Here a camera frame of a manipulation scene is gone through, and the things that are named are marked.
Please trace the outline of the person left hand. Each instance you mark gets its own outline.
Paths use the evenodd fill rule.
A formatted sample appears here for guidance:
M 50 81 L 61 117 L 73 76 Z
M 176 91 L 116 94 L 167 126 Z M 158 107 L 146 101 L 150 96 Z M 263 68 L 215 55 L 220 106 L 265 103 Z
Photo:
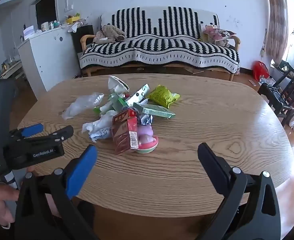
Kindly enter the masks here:
M 3 228 L 10 228 L 15 222 L 15 218 L 6 206 L 6 201 L 16 202 L 19 198 L 19 190 L 7 184 L 0 184 L 0 225 Z

